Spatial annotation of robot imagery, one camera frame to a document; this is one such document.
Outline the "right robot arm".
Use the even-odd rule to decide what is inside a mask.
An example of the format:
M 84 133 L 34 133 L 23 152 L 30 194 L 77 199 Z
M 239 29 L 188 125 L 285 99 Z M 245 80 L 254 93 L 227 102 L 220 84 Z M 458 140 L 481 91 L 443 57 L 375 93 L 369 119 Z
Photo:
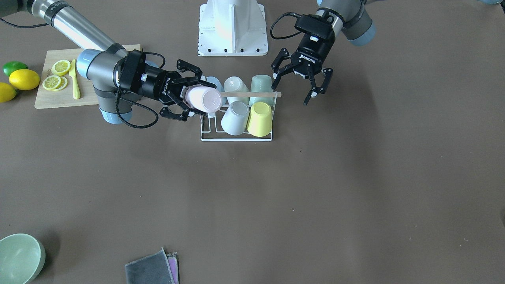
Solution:
M 90 80 L 99 101 L 103 118 L 111 124 L 130 122 L 132 107 L 146 97 L 159 101 L 159 117 L 186 121 L 194 115 L 216 113 L 222 95 L 215 84 L 202 79 L 202 70 L 184 60 L 177 61 L 176 71 L 167 71 L 146 61 L 146 52 L 127 51 L 81 15 L 65 0 L 2 0 L 1 16 L 27 11 L 60 31 L 83 51 L 76 71 Z

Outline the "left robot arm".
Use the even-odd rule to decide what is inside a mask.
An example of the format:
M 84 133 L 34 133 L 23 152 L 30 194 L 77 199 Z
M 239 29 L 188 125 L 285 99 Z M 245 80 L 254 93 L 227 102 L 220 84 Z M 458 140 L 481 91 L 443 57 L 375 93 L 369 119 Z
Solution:
M 324 94 L 333 75 L 333 69 L 324 67 L 324 62 L 337 35 L 343 33 L 351 44 L 363 46 L 376 34 L 366 4 L 366 0 L 320 0 L 315 14 L 284 13 L 283 17 L 296 18 L 296 34 L 303 34 L 303 38 L 295 52 L 290 54 L 282 48 L 271 64 L 272 90 L 276 90 L 283 76 L 294 73 L 310 81 L 304 105 L 312 97 Z

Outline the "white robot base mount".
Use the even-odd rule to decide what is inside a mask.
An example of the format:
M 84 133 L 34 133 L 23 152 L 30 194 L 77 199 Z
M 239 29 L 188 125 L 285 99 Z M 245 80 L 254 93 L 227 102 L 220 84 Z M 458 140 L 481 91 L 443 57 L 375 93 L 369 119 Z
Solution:
M 199 56 L 267 55 L 264 5 L 256 0 L 208 0 L 199 12 Z

